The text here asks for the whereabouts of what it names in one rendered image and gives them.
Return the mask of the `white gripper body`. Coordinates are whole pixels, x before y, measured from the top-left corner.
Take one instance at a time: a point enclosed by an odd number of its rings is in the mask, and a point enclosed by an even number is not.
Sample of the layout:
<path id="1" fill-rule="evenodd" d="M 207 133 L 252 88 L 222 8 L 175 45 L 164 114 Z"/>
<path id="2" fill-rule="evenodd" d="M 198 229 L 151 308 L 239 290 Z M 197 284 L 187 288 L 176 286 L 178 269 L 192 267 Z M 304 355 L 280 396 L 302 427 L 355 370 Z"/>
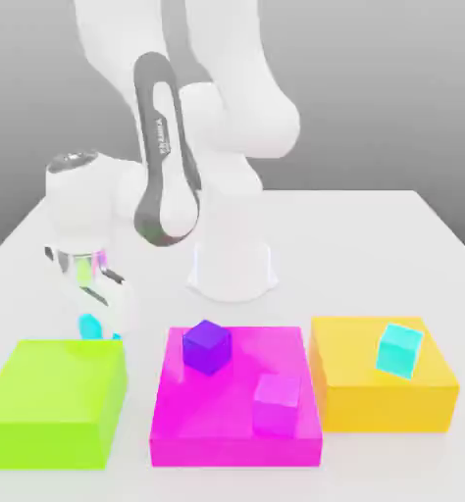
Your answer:
<path id="1" fill-rule="evenodd" d="M 129 334 L 135 328 L 135 295 L 125 279 L 99 274 L 88 287 L 70 281 L 67 293 L 77 313 L 92 315 L 104 331 Z"/>

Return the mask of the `small sky blue cube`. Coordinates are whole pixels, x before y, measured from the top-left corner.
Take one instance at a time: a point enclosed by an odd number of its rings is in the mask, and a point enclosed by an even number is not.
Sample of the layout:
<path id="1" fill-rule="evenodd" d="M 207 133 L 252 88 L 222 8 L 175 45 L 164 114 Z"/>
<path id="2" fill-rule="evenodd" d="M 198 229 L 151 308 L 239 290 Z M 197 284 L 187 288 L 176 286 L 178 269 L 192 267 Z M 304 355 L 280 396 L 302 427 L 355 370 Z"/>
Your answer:
<path id="1" fill-rule="evenodd" d="M 107 319 L 98 319 L 92 314 L 81 314 L 77 319 L 80 337 L 84 340 L 121 340 L 121 332 Z"/>

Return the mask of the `small purple cube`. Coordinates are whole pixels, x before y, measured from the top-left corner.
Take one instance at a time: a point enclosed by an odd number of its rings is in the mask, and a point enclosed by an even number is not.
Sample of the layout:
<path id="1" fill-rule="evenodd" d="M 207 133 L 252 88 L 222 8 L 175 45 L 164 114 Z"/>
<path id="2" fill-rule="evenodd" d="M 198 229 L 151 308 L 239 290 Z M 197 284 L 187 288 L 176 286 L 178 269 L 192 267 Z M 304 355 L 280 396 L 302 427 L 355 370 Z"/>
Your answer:
<path id="1" fill-rule="evenodd" d="M 182 337 L 183 362 L 206 376 L 220 370 L 231 356 L 232 334 L 223 326 L 203 320 Z"/>

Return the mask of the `small pink cube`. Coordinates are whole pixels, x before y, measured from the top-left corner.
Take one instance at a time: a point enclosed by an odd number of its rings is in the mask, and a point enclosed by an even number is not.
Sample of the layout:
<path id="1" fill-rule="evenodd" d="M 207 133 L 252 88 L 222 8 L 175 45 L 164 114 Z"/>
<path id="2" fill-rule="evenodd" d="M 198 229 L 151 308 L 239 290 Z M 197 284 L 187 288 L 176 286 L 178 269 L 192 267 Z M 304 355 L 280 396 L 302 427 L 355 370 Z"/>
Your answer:
<path id="1" fill-rule="evenodd" d="M 253 395 L 252 426 L 258 434 L 293 437 L 298 420 L 299 376 L 264 373 Z"/>

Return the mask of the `small turquoise cube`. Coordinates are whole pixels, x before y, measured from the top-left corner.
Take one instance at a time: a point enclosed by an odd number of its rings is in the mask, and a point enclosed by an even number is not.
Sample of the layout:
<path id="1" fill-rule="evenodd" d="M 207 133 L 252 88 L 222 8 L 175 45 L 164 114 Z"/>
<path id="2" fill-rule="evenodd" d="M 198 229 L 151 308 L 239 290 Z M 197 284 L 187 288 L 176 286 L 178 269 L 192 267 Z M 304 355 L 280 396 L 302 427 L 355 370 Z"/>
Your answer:
<path id="1" fill-rule="evenodd" d="M 375 368 L 397 377 L 411 379 L 423 338 L 422 331 L 388 323 L 379 340 Z"/>

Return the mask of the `large lime green box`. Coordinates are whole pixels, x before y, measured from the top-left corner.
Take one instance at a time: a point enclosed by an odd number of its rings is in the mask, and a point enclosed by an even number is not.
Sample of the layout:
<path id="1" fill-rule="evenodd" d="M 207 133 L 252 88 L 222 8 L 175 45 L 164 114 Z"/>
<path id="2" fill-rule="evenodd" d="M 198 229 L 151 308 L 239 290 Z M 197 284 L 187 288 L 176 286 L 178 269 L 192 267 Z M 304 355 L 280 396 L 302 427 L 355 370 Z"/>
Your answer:
<path id="1" fill-rule="evenodd" d="M 121 340 L 22 340 L 0 372 L 0 470 L 102 470 L 127 391 Z"/>

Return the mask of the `large magenta box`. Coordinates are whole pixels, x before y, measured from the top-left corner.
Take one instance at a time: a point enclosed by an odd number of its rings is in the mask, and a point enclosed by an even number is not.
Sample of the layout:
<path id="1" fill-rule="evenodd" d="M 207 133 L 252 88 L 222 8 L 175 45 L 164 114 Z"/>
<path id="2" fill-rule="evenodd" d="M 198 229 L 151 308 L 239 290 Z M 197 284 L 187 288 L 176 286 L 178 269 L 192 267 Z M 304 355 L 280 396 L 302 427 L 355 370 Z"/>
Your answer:
<path id="1" fill-rule="evenodd" d="M 184 333 L 168 333 L 149 435 L 153 466 L 320 465 L 323 435 L 300 327 L 232 327 L 232 358 L 211 376 L 183 362 Z M 293 437 L 253 430 L 253 395 L 264 373 L 301 379 Z"/>

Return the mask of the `large orange box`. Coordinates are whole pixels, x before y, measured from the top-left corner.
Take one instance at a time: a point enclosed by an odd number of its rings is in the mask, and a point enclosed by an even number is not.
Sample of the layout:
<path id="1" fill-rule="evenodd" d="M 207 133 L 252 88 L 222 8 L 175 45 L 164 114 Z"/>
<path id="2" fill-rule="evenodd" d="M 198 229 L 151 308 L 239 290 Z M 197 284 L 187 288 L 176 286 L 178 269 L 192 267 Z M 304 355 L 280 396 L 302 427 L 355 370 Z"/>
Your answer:
<path id="1" fill-rule="evenodd" d="M 424 333 L 411 379 L 375 368 L 388 323 Z M 459 382 L 421 318 L 315 317 L 308 356 L 323 431 L 448 431 Z"/>

